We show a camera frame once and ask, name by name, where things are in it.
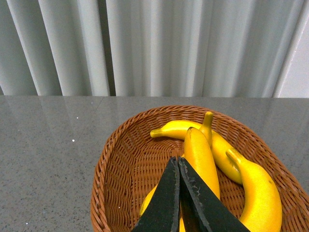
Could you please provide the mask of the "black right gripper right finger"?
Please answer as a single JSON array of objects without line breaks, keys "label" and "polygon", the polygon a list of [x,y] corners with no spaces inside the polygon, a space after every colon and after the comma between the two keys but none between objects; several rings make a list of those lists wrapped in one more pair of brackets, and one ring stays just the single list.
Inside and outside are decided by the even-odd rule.
[{"label": "black right gripper right finger", "polygon": [[185,158],[178,159],[180,204],[187,232],[247,232]]}]

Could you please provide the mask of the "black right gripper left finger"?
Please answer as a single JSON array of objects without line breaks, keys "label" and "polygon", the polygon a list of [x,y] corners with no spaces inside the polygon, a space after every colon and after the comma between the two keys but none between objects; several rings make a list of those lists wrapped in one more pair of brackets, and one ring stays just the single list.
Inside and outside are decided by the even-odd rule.
[{"label": "black right gripper left finger", "polygon": [[169,159],[146,210],[134,232],[177,232],[180,218],[180,173],[175,157]]}]

